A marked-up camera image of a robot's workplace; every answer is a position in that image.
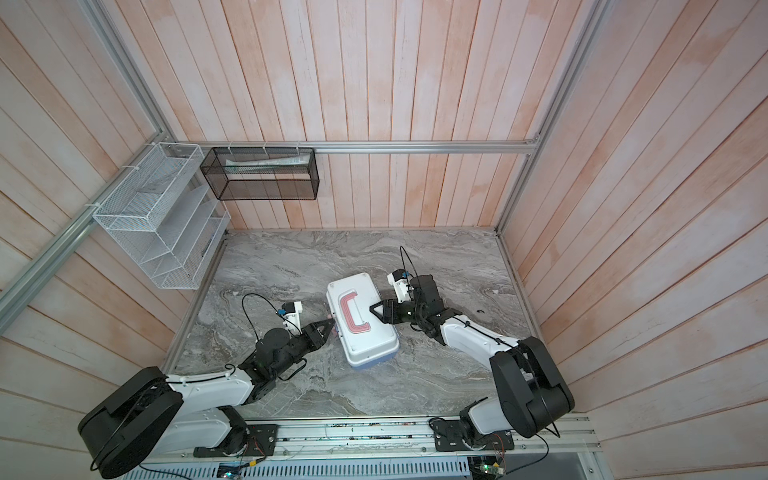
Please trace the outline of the pink tool box handle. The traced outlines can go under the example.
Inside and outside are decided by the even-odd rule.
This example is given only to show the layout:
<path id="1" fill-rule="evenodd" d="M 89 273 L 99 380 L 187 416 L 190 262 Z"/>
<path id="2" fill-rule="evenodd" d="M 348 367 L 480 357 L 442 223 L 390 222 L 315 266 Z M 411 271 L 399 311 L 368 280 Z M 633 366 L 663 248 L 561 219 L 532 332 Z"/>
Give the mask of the pink tool box handle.
<path id="1" fill-rule="evenodd" d="M 342 294 L 339 297 L 339 307 L 347 330 L 351 334 L 364 334 L 371 330 L 371 325 L 360 313 L 356 303 L 357 297 L 358 292 L 355 290 Z"/>

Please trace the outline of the blue tool box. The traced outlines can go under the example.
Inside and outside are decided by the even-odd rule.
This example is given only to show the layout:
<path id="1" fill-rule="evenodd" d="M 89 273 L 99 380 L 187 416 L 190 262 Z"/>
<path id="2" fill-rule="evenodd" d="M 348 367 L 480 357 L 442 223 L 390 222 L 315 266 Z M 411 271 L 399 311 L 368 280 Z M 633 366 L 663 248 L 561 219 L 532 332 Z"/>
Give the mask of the blue tool box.
<path id="1" fill-rule="evenodd" d="M 380 357 L 368 358 L 365 361 L 360 362 L 359 364 L 350 364 L 350 366 L 354 370 L 365 370 L 365 369 L 371 368 L 371 367 L 373 367 L 375 365 L 378 365 L 378 364 L 381 364 L 383 362 L 386 362 L 386 361 L 389 361 L 389 360 L 393 359 L 396 356 L 396 354 L 397 354 L 397 352 L 394 351 L 394 352 L 391 352 L 391 353 L 389 353 L 387 355 L 382 355 Z"/>

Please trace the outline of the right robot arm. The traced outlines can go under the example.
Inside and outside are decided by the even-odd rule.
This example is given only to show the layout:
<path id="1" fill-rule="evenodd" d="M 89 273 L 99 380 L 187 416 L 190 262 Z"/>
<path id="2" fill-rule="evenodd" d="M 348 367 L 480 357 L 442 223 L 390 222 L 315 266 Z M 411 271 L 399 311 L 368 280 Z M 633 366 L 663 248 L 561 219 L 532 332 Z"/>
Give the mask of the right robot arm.
<path id="1" fill-rule="evenodd" d="M 436 435 L 480 448 L 487 437 L 503 431 L 531 438 L 575 408 L 573 394 L 541 340 L 503 336 L 447 307 L 430 275 L 398 269 L 387 280 L 396 297 L 372 305 L 373 315 L 385 324 L 410 324 L 472 357 L 493 377 L 495 395 L 465 407 L 456 421 L 430 421 Z"/>

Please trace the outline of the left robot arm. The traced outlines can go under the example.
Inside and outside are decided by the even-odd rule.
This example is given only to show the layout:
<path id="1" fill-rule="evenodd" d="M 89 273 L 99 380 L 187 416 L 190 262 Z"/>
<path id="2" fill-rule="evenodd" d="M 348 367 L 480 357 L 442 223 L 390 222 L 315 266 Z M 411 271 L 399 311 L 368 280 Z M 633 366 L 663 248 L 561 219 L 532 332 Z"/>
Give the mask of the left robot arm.
<path id="1" fill-rule="evenodd" d="M 277 382 L 301 371 L 334 326 L 333 319 L 324 319 L 297 335 L 273 328 L 243 362 L 221 372 L 180 376 L 157 367 L 140 370 L 78 424 L 91 470 L 113 479 L 153 454 L 186 449 L 241 455 L 250 432 L 238 407 L 262 399 Z"/>

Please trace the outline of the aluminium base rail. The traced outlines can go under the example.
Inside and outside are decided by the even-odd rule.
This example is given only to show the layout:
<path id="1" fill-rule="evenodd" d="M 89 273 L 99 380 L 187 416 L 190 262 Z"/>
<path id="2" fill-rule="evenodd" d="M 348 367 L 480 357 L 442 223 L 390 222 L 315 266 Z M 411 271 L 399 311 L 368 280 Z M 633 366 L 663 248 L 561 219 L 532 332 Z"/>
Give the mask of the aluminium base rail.
<path id="1" fill-rule="evenodd" d="M 610 479 L 590 420 L 568 415 L 526 439 L 462 440 L 455 417 L 253 421 L 246 453 L 155 455 L 130 479 Z"/>

